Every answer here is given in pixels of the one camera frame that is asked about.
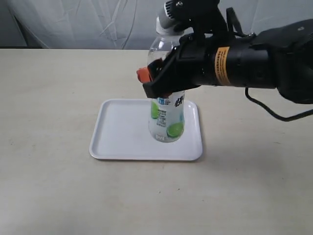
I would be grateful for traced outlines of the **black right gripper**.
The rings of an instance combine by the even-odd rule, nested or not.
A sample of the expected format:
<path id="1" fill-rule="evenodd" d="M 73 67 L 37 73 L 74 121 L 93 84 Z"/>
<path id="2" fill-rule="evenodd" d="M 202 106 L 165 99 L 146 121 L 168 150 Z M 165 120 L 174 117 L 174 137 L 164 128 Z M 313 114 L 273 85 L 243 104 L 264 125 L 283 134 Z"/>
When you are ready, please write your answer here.
<path id="1" fill-rule="evenodd" d="M 214 55 L 217 49 L 213 37 L 199 43 L 193 34 L 179 39 L 175 61 L 158 58 L 136 71 L 148 98 L 168 97 L 172 93 L 216 86 Z"/>

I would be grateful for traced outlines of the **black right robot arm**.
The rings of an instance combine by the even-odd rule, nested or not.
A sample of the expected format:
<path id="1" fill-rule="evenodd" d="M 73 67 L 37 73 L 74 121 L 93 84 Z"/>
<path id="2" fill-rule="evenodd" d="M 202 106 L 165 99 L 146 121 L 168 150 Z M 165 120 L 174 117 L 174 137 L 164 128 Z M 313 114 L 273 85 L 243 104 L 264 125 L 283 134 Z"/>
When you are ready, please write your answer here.
<path id="1" fill-rule="evenodd" d="M 149 98 L 199 86 L 277 89 L 294 103 L 313 101 L 313 22 L 303 20 L 237 38 L 182 37 L 164 59 L 136 72 Z"/>

